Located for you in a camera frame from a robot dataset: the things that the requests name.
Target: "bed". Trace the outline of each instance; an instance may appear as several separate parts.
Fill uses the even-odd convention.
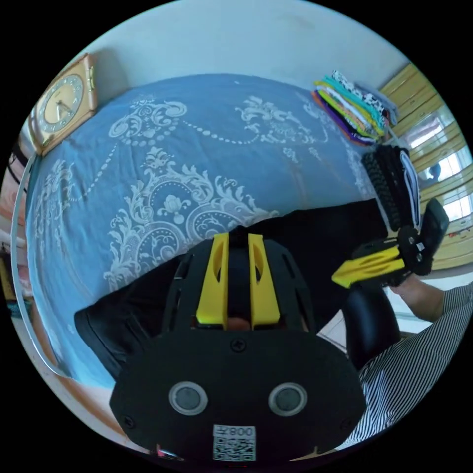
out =
[[[34,300],[61,369],[114,381],[76,311],[215,233],[375,197],[310,91],[205,74],[129,90],[36,161],[26,209]]]

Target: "clock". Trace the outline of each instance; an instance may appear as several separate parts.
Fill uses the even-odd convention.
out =
[[[36,153],[45,156],[96,109],[93,58],[84,54],[51,82],[28,117]]]

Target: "yellow plastic part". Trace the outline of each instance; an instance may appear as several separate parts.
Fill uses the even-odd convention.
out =
[[[262,235],[248,235],[250,256],[251,326],[277,324],[281,314]],[[258,281],[256,268],[260,274]]]
[[[200,324],[223,325],[224,330],[228,317],[228,251],[228,233],[215,235],[196,313]]]
[[[382,276],[404,268],[399,247],[378,251],[372,255],[345,261],[333,274],[332,281],[348,289],[353,283]]]

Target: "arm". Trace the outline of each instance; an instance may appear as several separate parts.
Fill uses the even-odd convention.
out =
[[[401,296],[413,314],[421,320],[435,322],[443,314],[445,291],[426,284],[414,274],[391,290]]]
[[[430,289],[419,287],[422,289],[417,295],[423,296],[414,298],[412,291],[410,302],[427,307],[431,303],[427,300]],[[472,318],[473,282],[442,292],[443,314],[435,323],[391,346],[360,371],[367,409],[338,449],[366,440],[401,420],[424,398],[450,363]]]

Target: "striped shirt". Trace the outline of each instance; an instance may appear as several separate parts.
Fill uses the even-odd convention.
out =
[[[367,440],[407,415],[455,354],[473,313],[473,282],[445,292],[443,315],[422,332],[383,351],[360,371],[367,409],[337,448]]]

